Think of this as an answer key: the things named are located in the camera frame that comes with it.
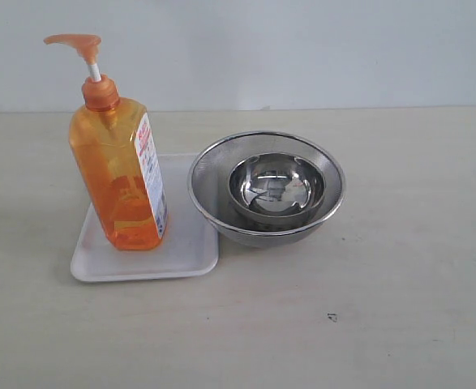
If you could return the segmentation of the orange soap pump bottle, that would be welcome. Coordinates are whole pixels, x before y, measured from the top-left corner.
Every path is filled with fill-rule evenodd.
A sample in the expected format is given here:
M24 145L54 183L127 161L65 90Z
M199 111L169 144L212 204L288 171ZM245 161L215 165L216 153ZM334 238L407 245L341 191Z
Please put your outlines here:
M44 42L70 46L88 66L68 140L107 240L118 250L159 246L168 214L146 106L121 97L101 73L99 36L58 34Z

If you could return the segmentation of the small shiny steel bowl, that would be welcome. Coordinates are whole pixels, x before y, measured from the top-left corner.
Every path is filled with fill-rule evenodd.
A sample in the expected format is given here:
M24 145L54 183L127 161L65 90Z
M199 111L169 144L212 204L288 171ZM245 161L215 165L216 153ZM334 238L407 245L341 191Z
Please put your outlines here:
M234 209L250 220L280 224L316 212L324 175L310 161L283 152L256 154L231 170L227 190Z

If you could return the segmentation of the large steel mesh colander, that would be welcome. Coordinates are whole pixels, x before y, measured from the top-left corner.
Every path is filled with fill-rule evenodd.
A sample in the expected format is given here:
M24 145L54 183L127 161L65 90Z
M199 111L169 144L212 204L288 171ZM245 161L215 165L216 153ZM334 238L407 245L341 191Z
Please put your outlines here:
M324 201L315 213L280 224L264 224L234 209L227 190L229 173L242 160L269 152L300 156L321 171L326 188ZM301 241L328 220L345 197L344 172L329 152L296 135L265 130L231 135L207 147L195 158L187 185L193 204L216 230L234 242L257 248Z

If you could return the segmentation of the white rectangular plastic tray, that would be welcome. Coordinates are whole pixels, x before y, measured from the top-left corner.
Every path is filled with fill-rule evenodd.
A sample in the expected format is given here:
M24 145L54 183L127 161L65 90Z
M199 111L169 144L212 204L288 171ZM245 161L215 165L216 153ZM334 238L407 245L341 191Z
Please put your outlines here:
M85 283L202 276L219 259L218 232L195 209L187 191L194 154L158 156L164 175L168 223L162 243L149 251L116 250L88 208L71 259L71 274Z

